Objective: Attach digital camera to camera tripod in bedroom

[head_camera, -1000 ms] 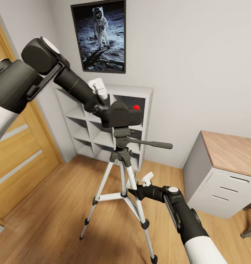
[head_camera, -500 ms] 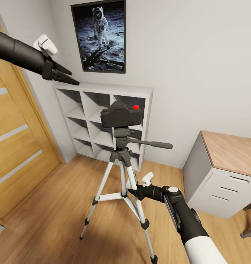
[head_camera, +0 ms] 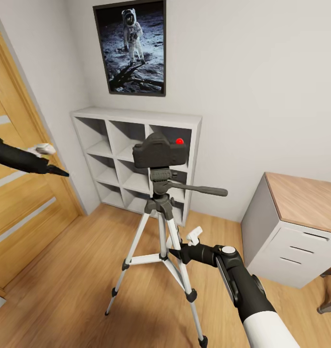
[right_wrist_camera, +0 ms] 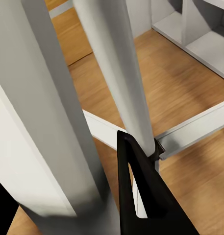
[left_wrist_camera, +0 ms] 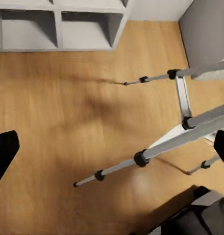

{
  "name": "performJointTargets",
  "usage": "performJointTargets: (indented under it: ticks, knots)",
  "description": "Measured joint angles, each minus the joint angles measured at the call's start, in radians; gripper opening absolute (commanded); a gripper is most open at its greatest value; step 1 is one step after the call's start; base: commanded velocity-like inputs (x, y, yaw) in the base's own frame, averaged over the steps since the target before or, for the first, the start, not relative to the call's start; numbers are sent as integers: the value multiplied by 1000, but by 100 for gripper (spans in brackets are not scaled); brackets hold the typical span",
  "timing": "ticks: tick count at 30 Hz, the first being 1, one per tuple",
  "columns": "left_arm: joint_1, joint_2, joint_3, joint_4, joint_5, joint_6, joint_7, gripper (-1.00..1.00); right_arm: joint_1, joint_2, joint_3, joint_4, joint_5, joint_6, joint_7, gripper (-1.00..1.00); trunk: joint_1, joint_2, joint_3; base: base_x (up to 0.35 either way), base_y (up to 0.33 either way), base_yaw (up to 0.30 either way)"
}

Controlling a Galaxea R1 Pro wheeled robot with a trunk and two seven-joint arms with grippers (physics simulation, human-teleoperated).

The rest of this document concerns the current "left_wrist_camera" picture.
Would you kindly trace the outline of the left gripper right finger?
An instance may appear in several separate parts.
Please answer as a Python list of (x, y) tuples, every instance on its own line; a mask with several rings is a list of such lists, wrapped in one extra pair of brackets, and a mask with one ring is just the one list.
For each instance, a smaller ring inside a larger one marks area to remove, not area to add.
[(215, 141), (214, 141), (214, 148), (224, 162), (224, 131), (223, 130), (219, 130), (216, 133)]

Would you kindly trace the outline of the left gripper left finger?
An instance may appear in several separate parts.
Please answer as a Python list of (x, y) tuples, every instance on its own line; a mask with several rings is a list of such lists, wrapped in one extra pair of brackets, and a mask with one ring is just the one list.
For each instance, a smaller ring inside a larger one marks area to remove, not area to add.
[(19, 149), (20, 143), (16, 131), (0, 134), (0, 180)]

